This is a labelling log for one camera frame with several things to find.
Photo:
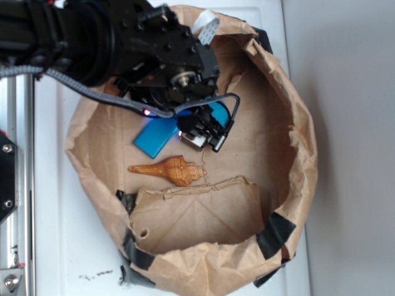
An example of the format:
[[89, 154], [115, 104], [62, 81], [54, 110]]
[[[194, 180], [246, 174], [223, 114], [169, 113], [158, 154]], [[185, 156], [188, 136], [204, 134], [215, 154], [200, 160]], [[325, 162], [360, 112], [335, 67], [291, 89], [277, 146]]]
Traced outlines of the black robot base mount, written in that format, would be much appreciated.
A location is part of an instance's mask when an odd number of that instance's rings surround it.
[[1, 130], [1, 224], [15, 211], [17, 198], [17, 146]]

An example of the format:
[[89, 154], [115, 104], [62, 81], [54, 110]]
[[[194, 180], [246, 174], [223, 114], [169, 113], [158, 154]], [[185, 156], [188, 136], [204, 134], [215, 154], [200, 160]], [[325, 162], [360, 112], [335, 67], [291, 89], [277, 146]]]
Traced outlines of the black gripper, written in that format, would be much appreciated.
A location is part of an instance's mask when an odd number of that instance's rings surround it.
[[216, 95], [220, 70], [214, 51], [167, 5], [112, 2], [109, 16], [122, 44], [114, 73], [122, 94], [157, 108]]

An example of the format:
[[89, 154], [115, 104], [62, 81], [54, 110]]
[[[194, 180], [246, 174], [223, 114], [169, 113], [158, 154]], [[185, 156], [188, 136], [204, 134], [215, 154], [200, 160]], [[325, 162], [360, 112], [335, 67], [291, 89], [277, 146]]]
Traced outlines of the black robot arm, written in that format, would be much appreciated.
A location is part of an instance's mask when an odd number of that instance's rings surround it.
[[220, 74], [210, 46], [168, 6], [147, 1], [1, 2], [1, 65], [57, 70], [168, 110], [212, 97]]

